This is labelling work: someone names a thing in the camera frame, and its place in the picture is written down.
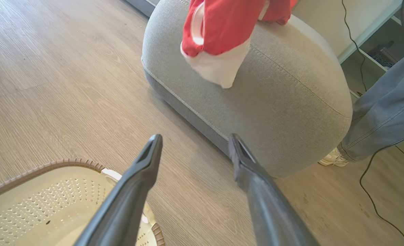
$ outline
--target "pant leg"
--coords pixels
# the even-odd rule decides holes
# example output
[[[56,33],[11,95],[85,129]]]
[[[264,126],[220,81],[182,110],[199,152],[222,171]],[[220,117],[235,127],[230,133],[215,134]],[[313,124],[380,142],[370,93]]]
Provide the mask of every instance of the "pant leg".
[[[380,98],[364,116],[351,124],[339,145],[342,156],[350,161],[367,158],[378,149],[404,138],[404,59],[386,72],[368,92],[376,93],[371,98]],[[364,110],[371,101],[356,103],[354,110]]]
[[[389,69],[378,81],[363,94],[355,103],[352,109],[352,124],[366,115],[367,112],[387,93],[391,92],[404,78],[404,58]]]

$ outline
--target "basket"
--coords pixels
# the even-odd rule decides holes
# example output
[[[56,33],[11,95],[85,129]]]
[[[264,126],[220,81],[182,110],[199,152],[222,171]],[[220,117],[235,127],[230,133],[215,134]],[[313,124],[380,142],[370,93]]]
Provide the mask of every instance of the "basket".
[[[64,159],[0,185],[0,246],[73,245],[121,175],[98,163]],[[136,246],[165,245],[147,203]]]

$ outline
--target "white sneaker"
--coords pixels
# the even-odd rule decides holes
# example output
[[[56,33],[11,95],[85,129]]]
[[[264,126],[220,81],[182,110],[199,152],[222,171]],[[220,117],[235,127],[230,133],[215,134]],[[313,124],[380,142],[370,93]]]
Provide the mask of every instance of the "white sneaker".
[[[340,154],[340,151],[337,148],[335,148],[333,151],[327,154],[325,158],[318,161],[318,163],[324,166],[336,165],[338,167],[344,167],[349,163],[349,161]]]

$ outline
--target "red cloth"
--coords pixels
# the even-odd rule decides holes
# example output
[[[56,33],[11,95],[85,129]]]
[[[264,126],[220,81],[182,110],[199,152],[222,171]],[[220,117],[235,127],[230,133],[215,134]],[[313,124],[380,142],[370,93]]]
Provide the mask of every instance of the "red cloth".
[[[267,2],[269,6],[262,20],[285,25],[296,0]],[[193,40],[191,28],[194,12],[202,3],[205,4],[200,27],[203,44],[197,44]],[[190,57],[195,57],[202,51],[219,55],[243,44],[250,38],[265,4],[266,0],[191,0],[183,27],[183,52]]]

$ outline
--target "power cord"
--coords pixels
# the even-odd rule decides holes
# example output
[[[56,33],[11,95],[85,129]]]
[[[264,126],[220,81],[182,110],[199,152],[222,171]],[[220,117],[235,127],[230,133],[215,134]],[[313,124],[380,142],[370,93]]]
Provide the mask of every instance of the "power cord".
[[[365,60],[366,60],[366,57],[360,52],[359,46],[358,46],[357,43],[354,41],[354,39],[352,39],[352,36],[351,36],[351,29],[349,28],[349,25],[348,25],[348,23],[346,22],[347,11],[346,11],[346,6],[344,5],[343,0],[341,0],[341,4],[343,5],[343,9],[344,9],[344,23],[345,23],[346,27],[348,28],[349,39],[354,43],[355,48],[357,48],[357,52],[363,57],[362,64],[360,65],[360,75],[361,75],[361,77],[362,77],[362,83],[363,83],[363,86],[364,86],[364,89],[365,89],[365,92],[366,92],[367,89],[366,89],[366,84],[365,84],[364,79],[363,79],[363,70],[362,70],[363,64],[364,64],[364,62],[365,62]],[[402,29],[404,30],[404,0],[402,0],[402,3],[401,3],[401,27],[402,27]],[[397,230],[399,231],[399,233],[404,237],[404,233],[402,233],[402,231],[401,231],[397,226],[395,226],[395,225],[392,224],[390,221],[388,221],[388,220],[386,220],[385,218],[383,218],[383,217],[378,213],[377,206],[375,206],[374,200],[372,199],[372,197],[369,195],[369,192],[365,189],[365,187],[363,187],[363,184],[362,184],[363,177],[365,176],[365,174],[366,174],[367,171],[369,170],[369,167],[370,167],[370,165],[371,165],[371,163],[372,163],[372,160],[374,159],[375,155],[376,155],[378,152],[382,151],[383,149],[386,149],[386,148],[389,148],[389,147],[391,147],[391,146],[397,145],[398,143],[401,143],[402,141],[404,141],[404,138],[401,139],[400,141],[396,142],[396,143],[393,143],[393,144],[391,144],[391,145],[388,145],[388,146],[386,146],[386,147],[383,147],[383,148],[377,150],[374,154],[372,154],[372,157],[371,157],[370,160],[369,160],[369,163],[368,163],[368,165],[367,165],[367,167],[366,167],[366,170],[364,171],[364,173],[363,173],[362,176],[360,177],[360,186],[361,186],[362,189],[366,192],[366,194],[368,195],[370,201],[372,202],[372,205],[374,206],[374,210],[375,210],[375,213],[377,214],[377,216],[380,217],[382,220],[386,221],[386,222],[387,222],[388,224],[390,224],[391,226],[393,226],[395,229],[397,229]]]
[[[346,14],[347,14],[348,12],[347,12],[347,10],[346,10],[346,6],[344,5],[343,0],[341,0],[341,4],[343,5],[343,8],[344,8],[344,23],[345,23],[346,27],[348,28],[349,39],[355,44],[355,47],[357,48],[357,52],[360,54],[360,56],[363,57],[362,64],[360,65],[360,75],[362,76],[362,83],[363,83],[363,87],[365,88],[365,92],[367,92],[366,84],[365,84],[365,81],[364,81],[364,79],[363,79],[363,64],[364,64],[364,62],[365,62],[365,60],[366,60],[366,57],[360,52],[359,46],[358,46],[357,43],[354,41],[354,39],[352,39],[352,36],[351,36],[351,28],[349,28],[349,25],[348,25],[348,23],[346,22]]]
[[[389,147],[391,147],[391,146],[397,145],[398,143],[401,143],[401,142],[403,142],[403,141],[404,141],[404,138],[401,139],[400,141],[396,142],[396,143],[393,143],[393,144],[391,144],[391,145],[388,145],[388,146],[386,146],[386,147],[383,147],[383,148],[381,148],[381,149],[375,151],[375,153],[372,155],[372,157],[371,157],[370,160],[369,160],[369,164],[367,165],[366,170],[364,171],[363,175],[360,177],[360,186],[361,186],[361,187],[363,188],[363,190],[366,192],[367,196],[369,196],[369,199],[370,199],[370,201],[372,202],[372,205],[374,206],[375,213],[378,215],[378,217],[380,217],[382,220],[386,221],[386,222],[389,223],[391,226],[393,226],[395,229],[397,229],[397,230],[399,231],[399,233],[401,233],[401,235],[404,237],[404,233],[402,233],[402,231],[401,231],[397,226],[395,226],[395,225],[392,224],[390,221],[388,221],[388,220],[386,220],[385,218],[383,218],[383,217],[378,213],[378,210],[377,210],[377,207],[375,206],[374,200],[372,199],[372,197],[369,195],[369,192],[365,189],[365,187],[363,187],[363,184],[362,184],[363,177],[365,176],[365,174],[366,174],[367,171],[369,170],[370,164],[372,163],[372,160],[374,159],[375,155],[376,155],[378,152],[382,151],[383,149],[386,149],[386,148],[389,148]]]

